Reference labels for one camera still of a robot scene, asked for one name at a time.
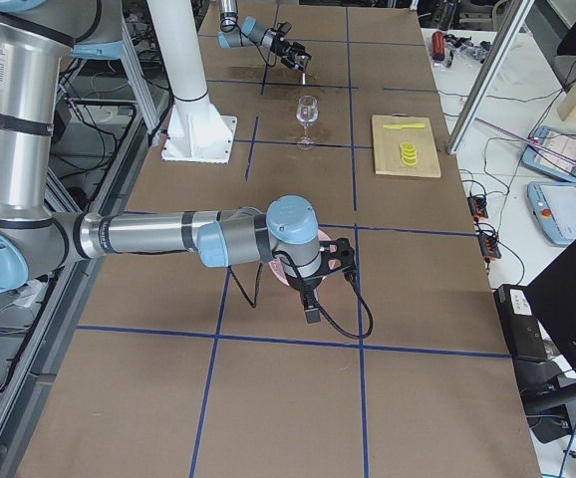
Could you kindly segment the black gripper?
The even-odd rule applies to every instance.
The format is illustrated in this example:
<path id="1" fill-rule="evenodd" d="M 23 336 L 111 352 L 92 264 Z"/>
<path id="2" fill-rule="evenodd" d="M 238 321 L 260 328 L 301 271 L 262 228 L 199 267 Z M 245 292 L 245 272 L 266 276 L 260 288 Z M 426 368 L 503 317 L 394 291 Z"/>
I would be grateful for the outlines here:
<path id="1" fill-rule="evenodd" d="M 298 279 L 292 276 L 287 277 L 289 286 L 299 292 L 306 322 L 308 324 L 316 324 L 321 321 L 317 288 L 322 281 L 322 278 Z"/>
<path id="2" fill-rule="evenodd" d="M 308 63 L 311 55 L 306 48 L 298 42 L 290 42 L 283 33 L 276 31 L 270 51 L 280 58 L 281 63 L 293 71 L 302 71 L 302 63 Z"/>

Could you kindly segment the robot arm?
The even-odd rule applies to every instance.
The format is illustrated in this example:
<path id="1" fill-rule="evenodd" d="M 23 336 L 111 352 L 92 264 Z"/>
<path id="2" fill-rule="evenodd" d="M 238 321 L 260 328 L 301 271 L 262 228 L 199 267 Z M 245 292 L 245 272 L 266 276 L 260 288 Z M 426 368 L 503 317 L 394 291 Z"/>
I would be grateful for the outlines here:
<path id="1" fill-rule="evenodd" d="M 235 0 L 218 1 L 218 44 L 223 49 L 255 47 L 266 49 L 282 65 L 300 74 L 307 72 L 312 56 L 299 42 L 291 42 L 287 36 L 292 29 L 290 22 L 280 22 L 275 27 L 262 24 L 255 17 L 247 16 L 239 22 L 238 4 Z"/>
<path id="2" fill-rule="evenodd" d="M 45 204 L 60 65 L 123 52 L 117 1 L 0 1 L 0 293 L 110 254 L 195 252 L 211 268 L 281 259 L 309 323 L 327 260 L 312 205 L 288 195 L 266 212 L 102 216 Z"/>

